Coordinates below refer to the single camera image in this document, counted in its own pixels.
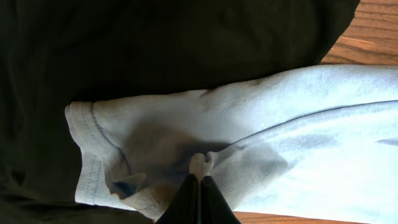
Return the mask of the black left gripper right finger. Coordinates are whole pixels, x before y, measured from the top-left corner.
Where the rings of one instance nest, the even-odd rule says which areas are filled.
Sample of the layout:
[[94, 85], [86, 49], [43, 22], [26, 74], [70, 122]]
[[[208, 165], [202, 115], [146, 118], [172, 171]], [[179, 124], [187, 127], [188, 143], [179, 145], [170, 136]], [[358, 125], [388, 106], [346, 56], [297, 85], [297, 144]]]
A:
[[211, 176], [201, 181], [201, 224], [241, 224]]

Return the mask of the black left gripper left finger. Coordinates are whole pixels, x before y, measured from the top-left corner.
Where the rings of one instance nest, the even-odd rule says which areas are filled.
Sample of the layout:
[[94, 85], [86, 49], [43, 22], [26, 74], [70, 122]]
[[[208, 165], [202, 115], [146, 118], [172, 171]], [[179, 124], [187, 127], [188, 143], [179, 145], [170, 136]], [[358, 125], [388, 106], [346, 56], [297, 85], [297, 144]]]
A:
[[198, 221], [197, 178], [187, 175], [174, 199], [155, 224], [196, 224]]

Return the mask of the light blue t-shirt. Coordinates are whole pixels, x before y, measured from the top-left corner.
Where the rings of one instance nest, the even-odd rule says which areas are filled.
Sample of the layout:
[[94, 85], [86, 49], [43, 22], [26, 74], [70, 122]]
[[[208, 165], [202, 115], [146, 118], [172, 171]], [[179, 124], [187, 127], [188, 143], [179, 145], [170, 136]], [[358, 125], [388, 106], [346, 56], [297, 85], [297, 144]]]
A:
[[75, 200], [158, 219], [188, 174], [233, 210], [397, 222], [397, 67], [320, 65], [65, 108]]

